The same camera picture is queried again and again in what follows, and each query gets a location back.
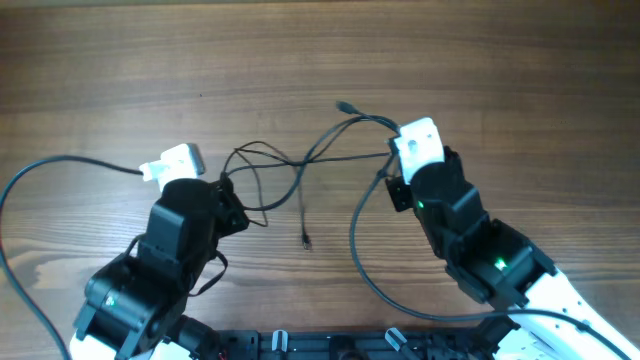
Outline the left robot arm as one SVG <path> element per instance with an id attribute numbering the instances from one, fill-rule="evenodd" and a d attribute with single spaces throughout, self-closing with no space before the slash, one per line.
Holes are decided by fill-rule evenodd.
<path id="1" fill-rule="evenodd" d="M 88 281 L 74 321 L 75 339 L 93 338 L 129 359 L 154 347 L 182 316 L 205 265 L 222 260 L 220 239 L 244 231 L 249 219 L 227 177 L 167 183 L 146 230 Z"/>

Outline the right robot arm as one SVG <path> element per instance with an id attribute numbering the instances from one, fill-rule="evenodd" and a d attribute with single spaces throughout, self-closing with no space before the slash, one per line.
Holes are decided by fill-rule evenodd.
<path id="1" fill-rule="evenodd" d="M 639 350 L 600 316 L 528 237 L 493 219 L 448 147 L 395 150 L 388 181 L 398 211 L 412 209 L 461 290 L 516 324 L 502 356 L 542 350 L 557 359 L 636 359 Z"/>

